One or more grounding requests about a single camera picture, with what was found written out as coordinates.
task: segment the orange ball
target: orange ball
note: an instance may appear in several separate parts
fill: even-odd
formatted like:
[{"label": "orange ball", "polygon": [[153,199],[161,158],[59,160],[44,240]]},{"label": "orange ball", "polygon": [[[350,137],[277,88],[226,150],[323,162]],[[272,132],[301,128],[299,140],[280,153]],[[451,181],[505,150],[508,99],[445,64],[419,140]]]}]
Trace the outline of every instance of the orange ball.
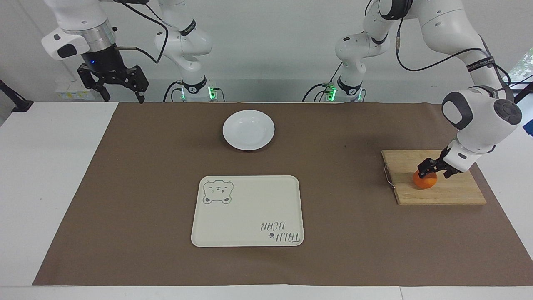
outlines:
[{"label": "orange ball", "polygon": [[418,171],[413,174],[413,182],[423,190],[433,187],[437,183],[437,173],[429,173],[424,178],[420,178],[418,174]]}]

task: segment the white wall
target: white wall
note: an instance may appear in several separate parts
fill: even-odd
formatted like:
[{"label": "white wall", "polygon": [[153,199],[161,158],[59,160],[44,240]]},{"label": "white wall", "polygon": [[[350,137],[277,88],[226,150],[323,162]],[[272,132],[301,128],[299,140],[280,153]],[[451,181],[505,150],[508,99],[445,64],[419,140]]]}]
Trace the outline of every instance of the white wall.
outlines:
[{"label": "white wall", "polygon": [[[511,69],[533,46],[533,39],[526,34],[533,13],[531,1],[464,2],[472,24],[498,63]],[[200,59],[228,100],[300,101],[311,85],[331,77],[339,63],[336,41],[362,31],[367,1],[189,0],[188,4],[198,26],[213,36],[213,52]],[[159,12],[157,1],[150,5]],[[119,28],[119,45],[157,53],[153,44],[155,33],[161,31],[157,25],[120,4],[102,6],[112,25]],[[40,38],[57,27],[52,12],[41,0],[2,0],[0,17],[0,78],[32,100],[56,100],[55,80],[69,78],[82,60],[70,58],[62,64],[42,49]],[[443,57],[425,46],[417,21],[406,21],[402,32],[400,54],[406,65],[425,66]],[[160,101],[167,84],[179,77],[166,59],[154,65],[139,53],[123,55],[128,66],[142,66],[150,81],[149,101]],[[394,51],[389,51],[366,64],[367,101],[439,103],[448,92],[471,84],[459,60],[410,73],[398,66]],[[123,88],[109,91],[115,101],[135,101]],[[10,106],[0,96],[0,120]]]}]

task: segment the white table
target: white table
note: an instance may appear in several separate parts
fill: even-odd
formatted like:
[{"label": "white table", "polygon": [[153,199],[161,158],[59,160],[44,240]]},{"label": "white table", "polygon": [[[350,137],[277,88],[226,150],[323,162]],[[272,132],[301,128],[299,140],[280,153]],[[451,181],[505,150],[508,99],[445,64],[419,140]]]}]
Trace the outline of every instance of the white table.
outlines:
[{"label": "white table", "polygon": [[[0,299],[533,298],[533,287],[31,287],[116,107],[36,102],[0,127]],[[532,154],[518,129],[479,161],[530,256]]]}]

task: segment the bear drawing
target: bear drawing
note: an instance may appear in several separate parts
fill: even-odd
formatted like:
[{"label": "bear drawing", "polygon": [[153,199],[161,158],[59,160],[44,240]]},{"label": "bear drawing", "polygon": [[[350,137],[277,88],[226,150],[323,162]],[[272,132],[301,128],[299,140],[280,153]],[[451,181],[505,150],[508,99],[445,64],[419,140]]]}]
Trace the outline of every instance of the bear drawing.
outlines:
[{"label": "bear drawing", "polygon": [[213,201],[228,204],[231,202],[231,192],[233,191],[231,181],[215,180],[204,184],[204,203],[210,204]]}]

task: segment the blue object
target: blue object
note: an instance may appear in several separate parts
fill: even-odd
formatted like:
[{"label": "blue object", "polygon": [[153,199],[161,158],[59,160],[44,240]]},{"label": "blue object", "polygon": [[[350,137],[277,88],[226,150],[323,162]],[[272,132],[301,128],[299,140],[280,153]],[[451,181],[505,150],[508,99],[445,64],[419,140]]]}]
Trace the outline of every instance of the blue object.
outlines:
[{"label": "blue object", "polygon": [[529,123],[524,126],[524,129],[529,135],[533,136],[533,120],[529,121]]}]

